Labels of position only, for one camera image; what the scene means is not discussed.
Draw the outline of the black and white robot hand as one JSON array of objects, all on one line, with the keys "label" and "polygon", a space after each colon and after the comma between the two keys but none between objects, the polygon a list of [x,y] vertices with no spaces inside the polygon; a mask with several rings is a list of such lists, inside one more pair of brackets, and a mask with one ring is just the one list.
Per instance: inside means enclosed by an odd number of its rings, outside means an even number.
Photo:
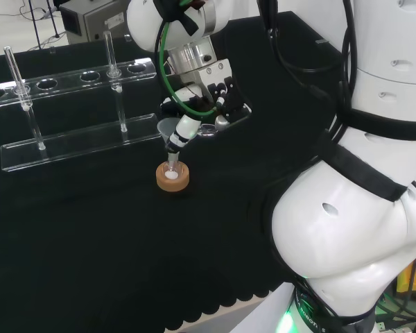
[{"label": "black and white robot hand", "polygon": [[154,52],[157,78],[165,96],[160,107],[178,118],[165,139],[171,157],[176,158],[196,136],[211,131],[217,134],[252,114],[229,60],[216,57],[210,38],[167,51],[161,35]]}]

